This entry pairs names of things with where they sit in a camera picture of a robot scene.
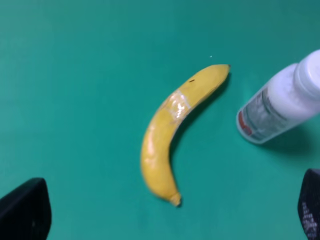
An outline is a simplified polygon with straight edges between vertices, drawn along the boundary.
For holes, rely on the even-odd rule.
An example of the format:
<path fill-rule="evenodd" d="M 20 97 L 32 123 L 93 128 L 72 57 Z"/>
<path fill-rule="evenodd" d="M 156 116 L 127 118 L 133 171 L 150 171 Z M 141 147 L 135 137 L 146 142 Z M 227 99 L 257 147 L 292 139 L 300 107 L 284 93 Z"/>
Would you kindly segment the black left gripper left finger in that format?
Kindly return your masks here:
<path fill-rule="evenodd" d="M 46 240 L 52 225 L 47 183 L 34 177 L 0 199 L 2 240 Z"/>

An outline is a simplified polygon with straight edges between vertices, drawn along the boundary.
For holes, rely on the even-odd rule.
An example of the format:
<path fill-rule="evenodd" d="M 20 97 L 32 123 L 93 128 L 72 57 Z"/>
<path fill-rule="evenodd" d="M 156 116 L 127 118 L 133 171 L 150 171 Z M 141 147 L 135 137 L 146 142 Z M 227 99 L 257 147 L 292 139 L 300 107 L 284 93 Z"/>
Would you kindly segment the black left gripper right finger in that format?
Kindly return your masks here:
<path fill-rule="evenodd" d="M 309 168 L 303 177 L 297 211 L 308 240 L 320 239 L 320 170 Z"/>

